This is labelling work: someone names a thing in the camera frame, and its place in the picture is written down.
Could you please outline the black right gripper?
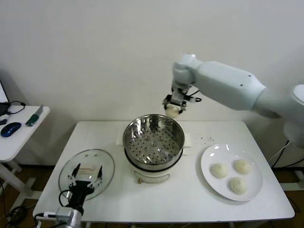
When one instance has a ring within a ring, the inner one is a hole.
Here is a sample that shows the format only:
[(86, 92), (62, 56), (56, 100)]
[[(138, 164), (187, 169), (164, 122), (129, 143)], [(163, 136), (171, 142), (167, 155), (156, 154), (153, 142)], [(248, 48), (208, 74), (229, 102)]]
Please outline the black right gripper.
[(167, 95), (162, 102), (164, 110), (168, 108), (168, 105), (180, 106), (179, 114), (182, 114), (187, 109), (187, 102), (184, 94), (172, 94)]

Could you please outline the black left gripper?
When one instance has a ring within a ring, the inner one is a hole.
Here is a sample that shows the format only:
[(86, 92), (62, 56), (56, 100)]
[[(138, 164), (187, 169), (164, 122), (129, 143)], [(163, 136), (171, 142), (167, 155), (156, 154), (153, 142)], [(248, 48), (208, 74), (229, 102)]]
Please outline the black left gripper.
[(68, 189), (71, 192), (71, 197), (68, 203), (68, 206), (73, 209), (82, 209), (84, 201), (88, 195), (91, 195), (94, 193), (94, 188), (99, 186), (102, 182), (103, 178), (103, 166), (101, 165), (98, 174), (97, 179), (90, 184), (89, 181), (83, 181), (83, 180), (77, 180), (76, 181), (76, 175), (79, 171), (81, 163), (79, 163), (72, 171), (71, 175), (68, 175)]

